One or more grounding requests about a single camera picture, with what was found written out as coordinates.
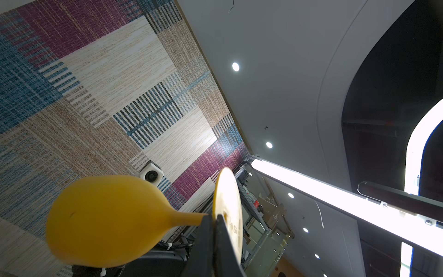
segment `glass panel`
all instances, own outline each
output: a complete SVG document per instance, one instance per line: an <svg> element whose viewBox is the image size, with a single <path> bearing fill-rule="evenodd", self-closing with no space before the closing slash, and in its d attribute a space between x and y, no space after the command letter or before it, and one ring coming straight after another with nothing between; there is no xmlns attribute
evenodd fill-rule
<svg viewBox="0 0 443 277"><path fill-rule="evenodd" d="M255 258L245 269L248 277L267 277L282 258L289 236L277 230L263 243Z"/></svg>

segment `balloon neck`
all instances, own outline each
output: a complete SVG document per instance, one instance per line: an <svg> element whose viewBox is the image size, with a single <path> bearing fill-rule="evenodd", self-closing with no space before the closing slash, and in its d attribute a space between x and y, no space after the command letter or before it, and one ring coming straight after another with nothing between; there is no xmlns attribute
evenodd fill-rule
<svg viewBox="0 0 443 277"><path fill-rule="evenodd" d="M199 226L203 216L201 213L182 213L174 211L172 214L173 226Z"/></svg>

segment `recessed ceiling light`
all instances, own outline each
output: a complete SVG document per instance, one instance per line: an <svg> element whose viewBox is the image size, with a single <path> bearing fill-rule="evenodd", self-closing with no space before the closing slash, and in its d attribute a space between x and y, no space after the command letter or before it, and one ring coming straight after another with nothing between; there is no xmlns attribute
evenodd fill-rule
<svg viewBox="0 0 443 277"><path fill-rule="evenodd" d="M234 71L238 71L240 69L240 67L238 66L238 63L234 62L232 64L232 69L234 69Z"/></svg>

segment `cardboard box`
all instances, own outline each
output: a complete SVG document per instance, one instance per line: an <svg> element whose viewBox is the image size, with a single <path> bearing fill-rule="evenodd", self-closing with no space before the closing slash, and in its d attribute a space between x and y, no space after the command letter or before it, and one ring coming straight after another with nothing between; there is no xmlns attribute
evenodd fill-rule
<svg viewBox="0 0 443 277"><path fill-rule="evenodd" d="M251 239L248 237L246 233L243 234L243 237L245 238L246 244L249 244L251 242Z"/></svg>
<svg viewBox="0 0 443 277"><path fill-rule="evenodd" d="M258 202L263 207L263 220L269 228L274 229L281 216L286 214L287 210L284 208L283 204L276 206L261 197L258 198Z"/></svg>

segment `camera lens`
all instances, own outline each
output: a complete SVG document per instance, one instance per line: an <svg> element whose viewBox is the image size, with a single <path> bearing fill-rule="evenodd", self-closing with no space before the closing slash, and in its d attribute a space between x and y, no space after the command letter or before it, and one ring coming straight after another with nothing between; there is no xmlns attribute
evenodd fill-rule
<svg viewBox="0 0 443 277"><path fill-rule="evenodd" d="M158 176L158 173L156 171L154 171L154 170L151 170L151 171L148 171L148 173L146 174L145 179L148 182L152 183L152 182L155 182L155 180L157 180L157 176Z"/></svg>

